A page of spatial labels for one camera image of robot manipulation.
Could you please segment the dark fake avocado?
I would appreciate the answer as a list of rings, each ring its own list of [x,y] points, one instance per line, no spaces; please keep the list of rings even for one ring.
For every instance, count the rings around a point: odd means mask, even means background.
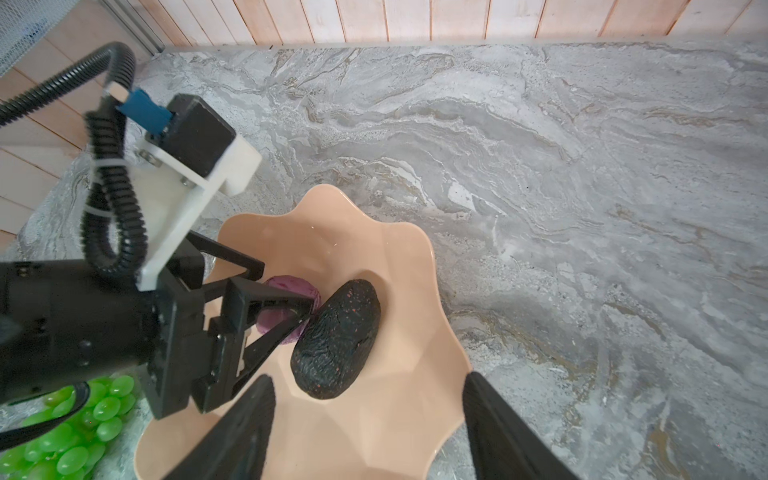
[[[310,397],[334,399],[361,374],[378,335],[381,303],[365,279],[343,284],[313,314],[291,355],[296,385]]]

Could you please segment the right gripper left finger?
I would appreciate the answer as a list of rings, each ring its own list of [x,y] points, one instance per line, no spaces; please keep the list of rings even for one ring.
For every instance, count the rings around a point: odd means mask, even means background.
[[[168,479],[259,479],[275,418],[272,379],[259,376]]]

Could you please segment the purple fake fruit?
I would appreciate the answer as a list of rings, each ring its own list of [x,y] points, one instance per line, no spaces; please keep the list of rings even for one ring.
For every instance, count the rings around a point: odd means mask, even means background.
[[[272,290],[280,290],[283,295],[280,300],[271,307],[265,307],[255,317],[255,328],[259,334],[266,334],[276,327],[296,318],[296,308],[299,312],[302,306],[298,303],[298,297],[305,297],[313,301],[310,313],[319,309],[322,303],[320,291],[309,281],[291,275],[279,275],[269,278],[265,285]]]

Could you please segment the pink scalloped fruit bowl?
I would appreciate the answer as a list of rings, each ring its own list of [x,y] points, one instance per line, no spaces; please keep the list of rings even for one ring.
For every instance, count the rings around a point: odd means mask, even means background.
[[[263,261],[266,277],[302,278],[323,298],[367,280],[381,304],[365,366],[340,396],[317,400],[297,386],[290,345],[262,366],[277,399],[264,477],[425,478],[463,423],[471,369],[441,307],[427,235],[410,223],[373,220],[341,190],[318,185],[287,214],[229,218],[218,240]]]

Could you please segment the green fake grape bunch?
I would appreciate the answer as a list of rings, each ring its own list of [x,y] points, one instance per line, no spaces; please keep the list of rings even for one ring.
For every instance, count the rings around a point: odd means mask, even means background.
[[[139,387],[130,375],[99,377],[88,382],[90,396],[75,414],[74,388],[47,394],[33,405],[18,428],[62,418],[52,431],[24,440],[1,453],[3,479],[90,479],[98,463],[123,435],[134,416]]]

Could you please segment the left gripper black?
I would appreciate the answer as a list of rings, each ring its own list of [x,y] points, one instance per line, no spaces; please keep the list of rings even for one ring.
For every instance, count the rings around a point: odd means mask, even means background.
[[[81,367],[94,373],[141,369],[153,415],[195,402],[200,412],[233,400],[281,342],[311,316],[311,297],[256,282],[264,264],[191,232],[162,268],[152,291],[105,279],[84,261],[71,270]],[[218,316],[205,322],[207,303]],[[265,316],[282,321],[252,343]]]

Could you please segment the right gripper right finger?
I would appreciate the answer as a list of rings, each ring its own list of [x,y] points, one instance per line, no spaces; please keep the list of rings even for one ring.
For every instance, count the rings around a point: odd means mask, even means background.
[[[462,406],[478,479],[577,479],[480,373],[466,376]]]

